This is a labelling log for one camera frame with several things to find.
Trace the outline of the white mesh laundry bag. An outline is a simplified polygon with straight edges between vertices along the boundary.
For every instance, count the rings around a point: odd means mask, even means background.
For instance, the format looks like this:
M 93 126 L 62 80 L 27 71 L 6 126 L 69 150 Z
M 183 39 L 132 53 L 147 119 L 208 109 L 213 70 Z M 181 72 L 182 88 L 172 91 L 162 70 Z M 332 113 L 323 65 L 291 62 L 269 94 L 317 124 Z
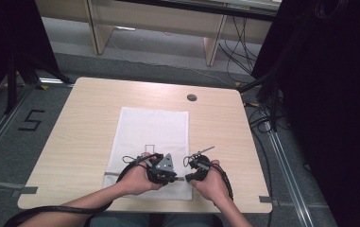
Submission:
M 103 186 L 115 184 L 131 158 L 145 152 L 170 154 L 177 176 L 189 174 L 191 169 L 183 165 L 189 154 L 189 113 L 123 107 Z

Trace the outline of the person's left hand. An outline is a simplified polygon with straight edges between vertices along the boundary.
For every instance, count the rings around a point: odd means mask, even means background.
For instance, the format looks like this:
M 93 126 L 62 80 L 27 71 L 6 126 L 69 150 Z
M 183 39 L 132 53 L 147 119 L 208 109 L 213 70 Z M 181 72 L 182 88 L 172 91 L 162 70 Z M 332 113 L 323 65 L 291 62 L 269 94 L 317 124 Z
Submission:
M 148 179 L 147 167 L 148 164 L 145 161 L 139 161 L 124 175 L 122 180 L 115 185 L 120 196 L 140 195 L 163 187 L 161 184 L 153 183 Z

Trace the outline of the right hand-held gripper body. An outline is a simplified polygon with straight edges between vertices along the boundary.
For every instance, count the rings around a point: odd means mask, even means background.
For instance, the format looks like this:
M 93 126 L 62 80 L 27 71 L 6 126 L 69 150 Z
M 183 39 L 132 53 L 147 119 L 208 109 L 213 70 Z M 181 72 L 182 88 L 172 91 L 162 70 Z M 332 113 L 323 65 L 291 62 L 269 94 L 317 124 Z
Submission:
M 213 149 L 214 146 L 211 146 L 206 149 L 197 151 L 192 155 L 185 156 L 183 158 L 183 165 L 189 166 L 195 170 L 194 173 L 191 173 L 191 176 L 206 176 L 210 167 L 213 165 L 210 159 L 204 155 L 204 152 Z

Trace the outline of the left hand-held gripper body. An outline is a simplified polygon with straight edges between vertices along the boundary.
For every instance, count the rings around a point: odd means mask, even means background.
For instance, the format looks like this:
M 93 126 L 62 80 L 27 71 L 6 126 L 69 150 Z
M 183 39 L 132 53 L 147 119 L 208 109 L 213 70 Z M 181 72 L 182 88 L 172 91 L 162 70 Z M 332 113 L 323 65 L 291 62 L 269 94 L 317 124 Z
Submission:
M 177 176 L 174 170 L 171 154 L 166 155 L 160 153 L 154 153 L 146 157 L 146 175 L 148 179 L 160 184 L 161 180 L 168 180 L 168 176 Z

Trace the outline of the black metal stand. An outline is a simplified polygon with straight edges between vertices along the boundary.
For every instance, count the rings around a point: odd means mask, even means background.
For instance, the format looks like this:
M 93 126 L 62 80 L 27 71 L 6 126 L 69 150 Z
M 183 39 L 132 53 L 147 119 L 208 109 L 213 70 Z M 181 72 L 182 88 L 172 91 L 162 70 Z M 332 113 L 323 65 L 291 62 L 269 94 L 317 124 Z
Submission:
M 13 52 L 8 60 L 8 102 L 5 114 L 9 114 L 17 105 L 17 76 L 19 73 L 24 82 L 29 85 L 36 84 L 40 78 L 35 72 L 36 68 L 46 71 L 56 79 L 61 80 L 65 84 L 73 84 L 73 82 L 46 62 L 34 57 L 26 52 Z
M 260 104 L 264 104 L 269 107 L 268 122 L 272 131 L 277 131 L 276 117 L 278 111 L 278 96 L 279 87 L 276 80 L 275 73 L 267 73 L 264 76 L 256 79 L 255 81 L 237 88 L 237 91 L 242 94 L 256 86 L 260 85 L 261 88 L 256 95 L 256 98 Z

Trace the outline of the light wooden desk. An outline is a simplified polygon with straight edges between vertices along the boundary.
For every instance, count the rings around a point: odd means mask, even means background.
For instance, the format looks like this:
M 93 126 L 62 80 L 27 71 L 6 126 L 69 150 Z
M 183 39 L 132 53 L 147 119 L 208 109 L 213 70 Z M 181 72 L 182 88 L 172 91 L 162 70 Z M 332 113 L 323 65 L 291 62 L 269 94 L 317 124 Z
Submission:
M 214 64 L 221 40 L 262 44 L 282 0 L 35 0 L 43 17 L 89 26 L 100 55 L 113 30 L 127 26 L 199 36 L 206 64 Z

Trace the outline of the black curtain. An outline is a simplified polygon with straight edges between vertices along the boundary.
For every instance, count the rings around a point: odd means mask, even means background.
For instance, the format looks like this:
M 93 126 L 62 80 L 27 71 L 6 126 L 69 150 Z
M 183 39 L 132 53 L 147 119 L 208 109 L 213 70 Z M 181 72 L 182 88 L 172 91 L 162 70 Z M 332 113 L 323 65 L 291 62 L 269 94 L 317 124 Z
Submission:
M 9 69 L 35 81 L 36 68 L 60 72 L 35 0 L 0 0 L 0 84 Z
M 256 78 L 294 46 L 264 86 L 283 103 L 338 227 L 360 227 L 360 0 L 282 0 Z

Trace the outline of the person's right hand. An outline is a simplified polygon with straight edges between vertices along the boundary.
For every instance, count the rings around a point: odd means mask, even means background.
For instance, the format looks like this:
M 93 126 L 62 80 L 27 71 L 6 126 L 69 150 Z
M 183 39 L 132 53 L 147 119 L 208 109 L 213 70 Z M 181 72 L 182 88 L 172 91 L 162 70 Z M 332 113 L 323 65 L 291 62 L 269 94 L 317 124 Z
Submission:
M 219 197 L 229 197 L 228 188 L 225 185 L 219 168 L 219 161 L 212 160 L 213 167 L 208 171 L 203 181 L 191 181 L 190 184 L 208 201 L 213 202 Z

